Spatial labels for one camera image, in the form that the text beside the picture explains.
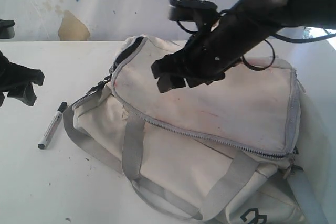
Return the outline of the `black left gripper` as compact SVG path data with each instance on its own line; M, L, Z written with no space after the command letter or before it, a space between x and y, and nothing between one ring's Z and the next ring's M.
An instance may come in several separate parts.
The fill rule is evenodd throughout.
M8 98L20 100L27 106L33 106L36 101L33 85L42 86L45 75L39 69L27 68L10 62L1 52L1 105Z

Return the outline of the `right robot arm black grey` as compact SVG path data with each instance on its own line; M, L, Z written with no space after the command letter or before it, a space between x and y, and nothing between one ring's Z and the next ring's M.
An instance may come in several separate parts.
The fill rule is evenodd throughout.
M185 46L156 60L151 70L161 93L183 87L211 84L225 78L231 67L247 63L244 55L268 37L304 44L279 34L284 28L316 27L335 30L335 0L239 0L218 11L205 0L170 0L169 20L182 26L194 22Z

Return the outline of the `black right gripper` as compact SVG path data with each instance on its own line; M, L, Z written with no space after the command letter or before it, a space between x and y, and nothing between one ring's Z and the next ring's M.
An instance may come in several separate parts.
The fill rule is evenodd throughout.
M186 87L211 84L223 80L225 71L242 62L253 71L269 68L275 60L271 48L271 62L265 67L254 66L244 54L276 32L276 25L267 20L256 19L243 11L225 11L218 26L210 32L199 31L184 47L165 55L151 65L160 93Z

